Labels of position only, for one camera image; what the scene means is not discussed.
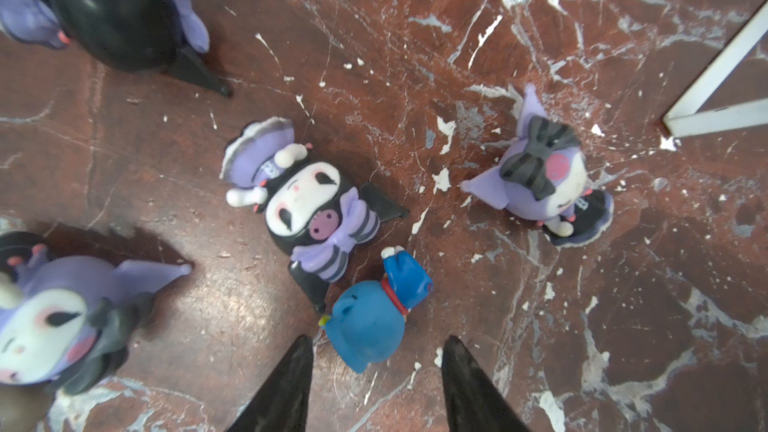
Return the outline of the purple striped Kuromi figure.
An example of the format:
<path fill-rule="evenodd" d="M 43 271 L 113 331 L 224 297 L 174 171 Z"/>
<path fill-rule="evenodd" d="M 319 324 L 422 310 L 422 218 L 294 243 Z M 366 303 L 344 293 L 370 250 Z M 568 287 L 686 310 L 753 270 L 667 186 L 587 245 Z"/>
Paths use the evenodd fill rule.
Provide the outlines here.
<path fill-rule="evenodd" d="M 81 394 L 126 361 L 157 293 L 189 264 L 54 257 L 44 239 L 1 236 L 1 381 Z"/>

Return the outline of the blue cup toy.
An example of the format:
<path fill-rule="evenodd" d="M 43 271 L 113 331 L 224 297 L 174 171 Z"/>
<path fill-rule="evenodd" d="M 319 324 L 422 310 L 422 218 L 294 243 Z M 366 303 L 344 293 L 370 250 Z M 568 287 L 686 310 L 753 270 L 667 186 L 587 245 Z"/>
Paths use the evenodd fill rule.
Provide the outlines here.
<path fill-rule="evenodd" d="M 351 286 L 319 322 L 334 350 L 356 373 L 395 353 L 409 312 L 434 286 L 425 269 L 404 248 L 387 247 L 381 258 L 384 276 Z"/>

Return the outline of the purple dress Kuromi figure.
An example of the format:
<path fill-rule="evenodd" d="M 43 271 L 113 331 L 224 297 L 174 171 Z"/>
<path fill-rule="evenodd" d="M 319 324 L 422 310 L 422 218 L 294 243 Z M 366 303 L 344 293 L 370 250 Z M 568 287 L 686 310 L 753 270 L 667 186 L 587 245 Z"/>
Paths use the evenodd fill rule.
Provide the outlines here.
<path fill-rule="evenodd" d="M 591 187 L 576 132 L 549 117 L 532 84 L 524 89 L 515 140 L 497 165 L 460 189 L 536 223 L 558 247 L 589 244 L 613 220 L 613 197 Z"/>

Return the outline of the black Kuromi figure lying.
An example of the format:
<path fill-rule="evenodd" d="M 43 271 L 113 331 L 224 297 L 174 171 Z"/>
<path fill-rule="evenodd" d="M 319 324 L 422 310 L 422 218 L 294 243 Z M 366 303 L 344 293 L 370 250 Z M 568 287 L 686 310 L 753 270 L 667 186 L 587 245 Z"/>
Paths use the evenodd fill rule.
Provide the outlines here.
<path fill-rule="evenodd" d="M 210 36 L 192 0 L 1 0 L 1 30 L 53 49 L 77 42 L 111 68 L 232 94 L 201 59 Z"/>

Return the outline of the brown plastic litter scoop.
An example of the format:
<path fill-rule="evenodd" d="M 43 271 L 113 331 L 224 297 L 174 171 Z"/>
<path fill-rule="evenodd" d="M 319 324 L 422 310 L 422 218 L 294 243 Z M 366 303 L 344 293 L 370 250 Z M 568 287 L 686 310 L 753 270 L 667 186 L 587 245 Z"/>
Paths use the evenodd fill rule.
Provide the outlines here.
<path fill-rule="evenodd" d="M 2 432 L 35 431 L 54 401 L 44 384 L 1 385 L 0 415 Z"/>

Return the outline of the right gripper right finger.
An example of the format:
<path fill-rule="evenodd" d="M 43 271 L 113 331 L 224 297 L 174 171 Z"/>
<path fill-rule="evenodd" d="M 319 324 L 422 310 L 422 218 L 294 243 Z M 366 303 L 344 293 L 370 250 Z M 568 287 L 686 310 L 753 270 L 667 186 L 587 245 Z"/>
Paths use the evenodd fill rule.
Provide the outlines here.
<path fill-rule="evenodd" d="M 529 432 L 465 344 L 451 335 L 441 365 L 451 432 Z"/>

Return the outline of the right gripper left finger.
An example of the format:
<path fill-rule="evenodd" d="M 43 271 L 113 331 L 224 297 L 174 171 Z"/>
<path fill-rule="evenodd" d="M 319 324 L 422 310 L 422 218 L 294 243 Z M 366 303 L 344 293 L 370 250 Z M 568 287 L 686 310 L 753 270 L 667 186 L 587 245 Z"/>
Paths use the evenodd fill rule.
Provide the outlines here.
<path fill-rule="evenodd" d="M 313 345 L 296 338 L 227 432 L 304 432 L 313 372 Z"/>

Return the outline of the purple bat Kuromi figure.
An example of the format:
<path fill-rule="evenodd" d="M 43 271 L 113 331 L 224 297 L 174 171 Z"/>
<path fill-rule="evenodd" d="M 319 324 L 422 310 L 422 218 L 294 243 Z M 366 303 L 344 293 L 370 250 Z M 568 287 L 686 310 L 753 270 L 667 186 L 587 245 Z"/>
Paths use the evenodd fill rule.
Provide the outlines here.
<path fill-rule="evenodd" d="M 263 216 L 288 270 L 317 312 L 330 284 L 341 279 L 353 249 L 371 241 L 384 222 L 408 210 L 373 183 L 355 185 L 335 165 L 316 160 L 295 140 L 291 120 L 252 122 L 224 152 L 219 177 L 226 201 Z"/>

